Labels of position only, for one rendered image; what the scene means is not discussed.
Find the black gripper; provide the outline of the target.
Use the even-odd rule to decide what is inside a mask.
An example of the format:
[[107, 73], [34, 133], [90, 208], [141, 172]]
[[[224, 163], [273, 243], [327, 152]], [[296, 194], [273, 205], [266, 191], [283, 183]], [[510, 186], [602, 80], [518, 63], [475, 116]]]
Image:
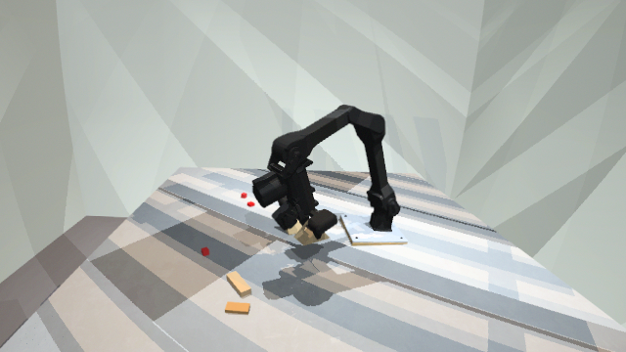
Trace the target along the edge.
[[[315, 207], [319, 205], [319, 201], [315, 200], [313, 197], [313, 193], [316, 192], [315, 188], [309, 186], [308, 189], [301, 193], [289, 193], [278, 200], [279, 206], [286, 203], [288, 201], [287, 197], [290, 198], [291, 202], [295, 201], [298, 203], [300, 209], [302, 210], [305, 218], [301, 221], [297, 218], [298, 222], [301, 226], [303, 226], [307, 220], [308, 223], [304, 227], [309, 231], [313, 232], [316, 239], [318, 240], [323, 233], [326, 233], [329, 229], [337, 224], [337, 217], [335, 214], [331, 213], [327, 209], [317, 210]], [[311, 218], [309, 218], [309, 216]]]

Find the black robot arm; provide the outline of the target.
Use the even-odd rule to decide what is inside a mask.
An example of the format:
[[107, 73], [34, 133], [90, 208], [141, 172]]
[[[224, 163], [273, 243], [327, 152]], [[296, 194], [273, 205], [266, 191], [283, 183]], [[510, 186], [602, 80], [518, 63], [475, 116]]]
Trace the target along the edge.
[[[395, 192], [388, 184], [382, 149], [386, 125], [381, 114], [359, 110], [354, 106], [341, 105], [333, 112], [307, 127], [277, 137], [272, 142], [267, 169], [269, 173], [252, 180], [253, 193], [262, 208], [269, 206], [289, 193], [301, 193], [309, 188], [306, 167], [313, 164], [308, 159], [313, 148], [346, 125], [353, 125], [365, 145], [371, 173], [371, 187], [367, 191], [368, 202], [374, 209], [370, 224], [374, 231], [392, 233], [393, 216], [401, 207]], [[278, 164], [279, 161], [285, 167]], [[284, 230], [291, 229], [297, 218], [305, 218], [298, 203], [290, 200], [282, 204], [272, 219]]]

